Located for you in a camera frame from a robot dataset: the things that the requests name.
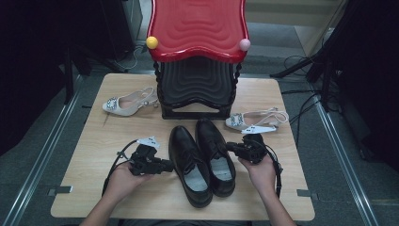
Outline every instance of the wooden table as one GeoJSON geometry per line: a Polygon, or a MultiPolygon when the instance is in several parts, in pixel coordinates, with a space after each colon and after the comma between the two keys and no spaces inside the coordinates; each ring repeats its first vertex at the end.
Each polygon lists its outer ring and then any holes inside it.
{"type": "MultiPolygon", "coordinates": [[[[176,125],[185,126],[194,136],[196,121],[163,120],[161,106],[140,108],[135,115],[120,117],[102,110],[110,97],[122,96],[148,86],[156,87],[155,76],[138,74],[108,74],[100,87],[77,143],[62,186],[73,186],[72,193],[57,194],[51,213],[56,218],[85,218],[101,198],[104,179],[117,152],[130,141],[152,137],[160,143],[156,157],[168,159],[168,139],[176,125]]],[[[279,85],[273,79],[240,78],[237,96],[231,113],[278,107],[285,110],[279,85]]],[[[200,105],[189,108],[198,110],[200,105]]],[[[228,128],[224,121],[214,121],[226,141],[242,142],[239,131],[228,128]]],[[[298,197],[298,189],[307,190],[307,184],[295,147],[289,123],[277,132],[263,134],[265,144],[276,152],[284,168],[281,175],[280,199],[295,220],[312,220],[314,210],[309,197],[298,197]]],[[[136,150],[134,144],[126,151],[128,156],[136,150]]],[[[212,202],[201,209],[193,207],[184,195],[176,172],[163,172],[121,202],[112,218],[162,219],[268,219],[261,199],[249,180],[247,170],[231,153],[236,168],[236,188],[227,198],[214,196],[212,202]]]]}

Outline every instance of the black leather shoe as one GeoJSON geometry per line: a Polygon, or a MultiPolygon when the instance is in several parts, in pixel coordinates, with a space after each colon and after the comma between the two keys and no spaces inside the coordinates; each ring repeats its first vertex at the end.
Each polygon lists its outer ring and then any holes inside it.
{"type": "Polygon", "coordinates": [[[213,198],[209,170],[195,140],[183,126],[176,126],[170,133],[169,159],[188,201],[197,208],[207,206],[213,198]]]}
{"type": "Polygon", "coordinates": [[[210,120],[201,119],[196,125],[196,141],[209,167],[212,191],[218,197],[230,196],[235,188],[235,166],[222,134],[210,120]]]}

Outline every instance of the high heel sandal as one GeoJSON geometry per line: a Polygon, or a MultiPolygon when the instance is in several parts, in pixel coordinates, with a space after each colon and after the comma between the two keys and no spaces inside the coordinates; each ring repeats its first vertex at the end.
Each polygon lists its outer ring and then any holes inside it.
{"type": "Polygon", "coordinates": [[[285,111],[278,111],[276,107],[272,107],[267,110],[232,114],[226,119],[226,125],[235,130],[244,131],[251,126],[259,128],[264,124],[271,125],[271,128],[276,128],[281,123],[287,122],[288,120],[289,117],[285,111]]]}
{"type": "Polygon", "coordinates": [[[147,87],[126,96],[110,98],[103,103],[103,110],[120,116],[131,116],[142,106],[157,106],[157,101],[158,96],[155,89],[147,87]]]}

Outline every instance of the red stool seat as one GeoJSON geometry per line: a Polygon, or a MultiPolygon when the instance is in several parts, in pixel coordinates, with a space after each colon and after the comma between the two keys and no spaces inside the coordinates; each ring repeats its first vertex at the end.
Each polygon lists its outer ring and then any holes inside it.
{"type": "Polygon", "coordinates": [[[245,0],[152,0],[147,36],[158,44],[150,49],[154,61],[172,62],[203,56],[240,63],[248,39],[245,0]]]}

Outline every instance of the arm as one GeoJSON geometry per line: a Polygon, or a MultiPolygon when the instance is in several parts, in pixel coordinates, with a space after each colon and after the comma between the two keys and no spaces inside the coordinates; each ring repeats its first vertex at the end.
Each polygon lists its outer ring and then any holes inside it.
{"type": "Polygon", "coordinates": [[[248,170],[249,178],[261,196],[271,224],[273,226],[296,225],[276,195],[276,173],[272,159],[267,155],[257,165],[251,164],[242,158],[238,158],[238,160],[248,170]]]}
{"type": "Polygon", "coordinates": [[[104,195],[80,225],[106,225],[106,222],[111,216],[115,206],[132,193],[136,187],[140,186],[143,182],[150,180],[153,176],[149,174],[134,176],[132,172],[129,171],[129,168],[130,163],[126,162],[120,164],[114,170],[109,179],[104,195]]]}

